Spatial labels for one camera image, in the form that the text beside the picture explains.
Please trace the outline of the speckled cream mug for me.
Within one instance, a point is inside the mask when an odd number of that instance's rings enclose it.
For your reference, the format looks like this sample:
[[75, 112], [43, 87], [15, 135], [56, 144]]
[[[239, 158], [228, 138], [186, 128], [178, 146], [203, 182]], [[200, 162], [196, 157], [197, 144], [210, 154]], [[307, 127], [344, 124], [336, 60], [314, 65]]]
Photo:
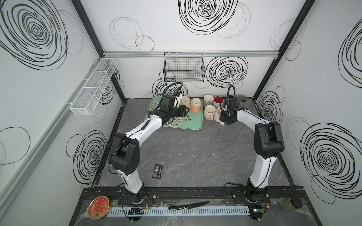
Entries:
[[190, 108], [190, 98], [188, 96], [182, 96], [180, 100], [180, 105], [184, 105], [187, 108]]

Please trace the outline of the cream white mug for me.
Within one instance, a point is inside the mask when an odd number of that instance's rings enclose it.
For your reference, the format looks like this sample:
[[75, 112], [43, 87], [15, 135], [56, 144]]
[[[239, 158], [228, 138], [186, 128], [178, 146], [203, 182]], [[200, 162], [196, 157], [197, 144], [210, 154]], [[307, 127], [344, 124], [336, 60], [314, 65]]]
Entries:
[[224, 98], [221, 96], [215, 96], [213, 106], [215, 108], [220, 108], [220, 107], [223, 108], [225, 106]]

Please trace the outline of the grey brown mug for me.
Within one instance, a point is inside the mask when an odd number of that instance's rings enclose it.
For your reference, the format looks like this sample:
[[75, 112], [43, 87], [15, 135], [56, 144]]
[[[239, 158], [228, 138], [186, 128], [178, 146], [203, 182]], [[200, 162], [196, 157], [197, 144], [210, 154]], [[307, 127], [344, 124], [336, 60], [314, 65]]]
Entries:
[[238, 95], [237, 101], [239, 103], [239, 108], [241, 108], [241, 109], [246, 108], [246, 103], [248, 101], [248, 97], [246, 97], [244, 95]]

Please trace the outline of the green floral tray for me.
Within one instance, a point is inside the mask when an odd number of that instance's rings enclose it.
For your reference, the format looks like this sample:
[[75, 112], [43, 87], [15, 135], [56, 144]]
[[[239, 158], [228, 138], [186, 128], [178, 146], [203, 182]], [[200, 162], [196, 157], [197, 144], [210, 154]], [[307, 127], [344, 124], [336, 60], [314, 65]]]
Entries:
[[164, 127], [185, 129], [185, 130], [200, 130], [203, 125], [203, 108], [197, 113], [189, 111], [186, 117], [177, 117], [172, 122], [171, 120]]

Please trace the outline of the pink mug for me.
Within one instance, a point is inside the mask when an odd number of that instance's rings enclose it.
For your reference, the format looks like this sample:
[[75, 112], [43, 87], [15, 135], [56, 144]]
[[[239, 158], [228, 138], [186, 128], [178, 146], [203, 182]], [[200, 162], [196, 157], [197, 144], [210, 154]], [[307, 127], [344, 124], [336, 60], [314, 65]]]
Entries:
[[207, 105], [204, 107], [204, 117], [206, 120], [214, 120], [216, 108], [213, 105]]

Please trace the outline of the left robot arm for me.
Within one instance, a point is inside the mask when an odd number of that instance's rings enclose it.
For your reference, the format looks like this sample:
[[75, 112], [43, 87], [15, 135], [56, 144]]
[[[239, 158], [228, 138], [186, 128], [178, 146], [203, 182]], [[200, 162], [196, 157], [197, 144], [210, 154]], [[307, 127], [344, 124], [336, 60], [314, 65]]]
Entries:
[[141, 203], [144, 197], [144, 183], [139, 177], [138, 165], [140, 162], [140, 147], [155, 131], [167, 125], [175, 118], [186, 117], [189, 108], [181, 105], [180, 93], [182, 82], [168, 85], [159, 104], [152, 111], [148, 111], [147, 119], [135, 129], [115, 135], [111, 145], [109, 165], [122, 176], [126, 195], [134, 203]]

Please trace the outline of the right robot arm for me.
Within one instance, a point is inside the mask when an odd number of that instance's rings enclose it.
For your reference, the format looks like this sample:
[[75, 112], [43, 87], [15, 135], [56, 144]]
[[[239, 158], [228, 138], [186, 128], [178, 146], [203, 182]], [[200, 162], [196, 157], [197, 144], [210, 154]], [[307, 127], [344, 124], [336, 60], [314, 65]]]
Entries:
[[247, 181], [245, 197], [249, 202], [257, 202], [266, 195], [273, 164], [285, 149], [281, 126], [276, 121], [268, 121], [250, 110], [240, 108], [233, 85], [228, 87], [224, 107], [226, 109], [221, 109], [221, 122], [231, 125], [238, 121], [254, 132], [257, 158]]

